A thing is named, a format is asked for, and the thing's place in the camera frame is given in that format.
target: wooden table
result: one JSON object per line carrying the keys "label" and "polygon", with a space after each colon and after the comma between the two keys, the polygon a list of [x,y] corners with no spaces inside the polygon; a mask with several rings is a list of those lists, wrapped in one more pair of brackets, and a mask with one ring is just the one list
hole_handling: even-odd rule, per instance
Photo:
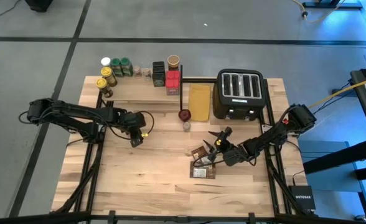
{"label": "wooden table", "polygon": [[[95,107],[97,78],[86,77],[79,105]],[[274,117],[278,119],[289,106],[284,83],[281,78],[269,78],[268,85]],[[183,86],[184,108],[188,103],[189,86],[190,83]],[[117,138],[109,130],[106,132],[93,214],[106,215],[109,210],[115,210],[118,215],[247,217],[248,212],[254,212],[256,217],[274,216],[264,152],[255,167],[247,162],[233,167],[217,164],[216,179],[192,179],[189,176],[190,161],[193,160],[190,151],[202,146],[203,139],[215,141],[208,131],[222,131],[229,126],[233,133],[228,140],[237,144],[261,134],[259,121],[217,119],[212,114],[211,103],[210,119],[191,122],[190,132],[185,133],[177,117],[179,97],[167,96],[164,87],[154,88],[151,81],[142,78],[118,79],[114,96],[105,100],[113,100],[114,107],[128,111],[149,111],[155,118],[155,125],[137,148],[132,148],[129,141]],[[151,118],[144,115],[147,126],[142,130],[145,133],[151,126]],[[70,141],[79,138],[81,136],[71,134]],[[295,138],[289,140],[298,143]],[[78,185],[86,148],[84,142],[67,148],[52,210],[59,208]],[[281,156],[289,185],[293,174],[303,170],[301,155],[294,146],[285,144]],[[296,175],[295,181],[298,185],[306,185],[304,173]],[[283,213],[278,184],[276,188],[280,212]],[[86,201],[87,190],[82,210]]]}

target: red container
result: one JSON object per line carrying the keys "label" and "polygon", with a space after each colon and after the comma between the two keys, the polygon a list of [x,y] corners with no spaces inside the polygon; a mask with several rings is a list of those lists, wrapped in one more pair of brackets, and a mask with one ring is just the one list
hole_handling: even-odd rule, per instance
{"label": "red container", "polygon": [[167,71],[166,73],[166,94],[179,95],[180,94],[180,71]]}

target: yellow cable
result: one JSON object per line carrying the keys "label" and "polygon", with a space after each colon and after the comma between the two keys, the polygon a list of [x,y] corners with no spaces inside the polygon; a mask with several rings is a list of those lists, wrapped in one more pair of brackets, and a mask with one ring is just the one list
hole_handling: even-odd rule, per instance
{"label": "yellow cable", "polygon": [[[296,4],[298,4],[300,7],[301,7],[301,11],[302,12],[305,12],[306,10],[305,10],[305,7],[303,7],[303,5],[300,3],[300,2],[298,2],[297,0],[293,0]],[[322,16],[321,18],[319,18],[319,19],[317,19],[317,20],[315,20],[315,21],[309,21],[308,19],[307,19],[307,16],[304,16],[304,18],[305,18],[305,20],[306,20],[306,22],[308,22],[308,23],[315,23],[315,22],[320,22],[320,21],[322,21],[323,19],[325,19],[325,18],[327,18],[327,16],[329,16],[331,13],[333,13],[335,10],[337,10],[344,2],[345,2],[346,0],[343,0],[341,3],[339,3],[338,5],[337,5],[337,7],[335,8],[335,9],[333,9],[332,11],[330,11],[330,12],[328,12],[328,14],[327,15],[325,15],[325,16]]]}
{"label": "yellow cable", "polygon": [[319,105],[319,104],[321,104],[321,103],[323,103],[323,102],[325,102],[325,101],[327,101],[327,100],[331,99],[331,98],[332,98],[332,97],[334,97],[334,96],[337,96],[337,95],[339,95],[339,94],[341,94],[341,93],[343,93],[343,92],[346,92],[346,91],[348,91],[348,90],[351,90],[351,89],[353,89],[353,88],[356,88],[356,87],[361,86],[361,85],[364,85],[364,84],[366,84],[366,81],[361,82],[361,83],[358,83],[358,84],[354,84],[354,85],[352,85],[352,86],[350,86],[350,87],[347,87],[347,88],[344,88],[343,90],[340,90],[340,91],[338,91],[338,92],[336,92],[336,93],[334,93],[334,94],[332,94],[332,95],[329,95],[329,96],[325,97],[324,99],[322,99],[322,100],[318,101],[317,103],[315,103],[315,104],[311,105],[309,108],[312,108],[312,107],[314,107],[314,106],[317,106],[317,105]]}

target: gray floor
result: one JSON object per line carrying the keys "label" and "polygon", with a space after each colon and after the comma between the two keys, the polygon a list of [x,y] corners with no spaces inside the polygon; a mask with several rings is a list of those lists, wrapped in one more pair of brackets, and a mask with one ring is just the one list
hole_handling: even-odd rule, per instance
{"label": "gray floor", "polygon": [[[84,3],[54,0],[48,12],[39,14],[22,1],[0,17],[0,36],[71,37]],[[12,4],[0,0],[0,12]],[[313,19],[328,9],[309,11]],[[92,0],[80,37],[366,40],[366,23],[359,11],[337,11],[310,25],[290,0]],[[0,217],[8,214],[37,134],[35,126],[20,124],[16,117],[31,100],[52,94],[68,46],[0,42]],[[78,43],[60,99],[77,103],[83,78],[99,73],[104,56],[127,56],[149,66],[170,54],[181,57],[185,76],[214,77],[222,68],[248,68],[284,78],[289,102],[307,105],[346,84],[351,70],[366,67],[366,47],[361,46]],[[366,120],[355,98],[338,101],[317,118],[317,126],[302,139],[351,144],[366,139]],[[331,130],[336,134],[326,134]],[[67,132],[50,126],[20,215],[49,211],[67,141]]]}

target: black toaster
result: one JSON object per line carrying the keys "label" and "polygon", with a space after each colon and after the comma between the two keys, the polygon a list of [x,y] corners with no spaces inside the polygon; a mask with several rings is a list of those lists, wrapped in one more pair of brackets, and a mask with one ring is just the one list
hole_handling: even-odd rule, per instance
{"label": "black toaster", "polygon": [[254,70],[221,70],[213,86],[212,104],[216,118],[255,120],[266,105],[262,74]]}

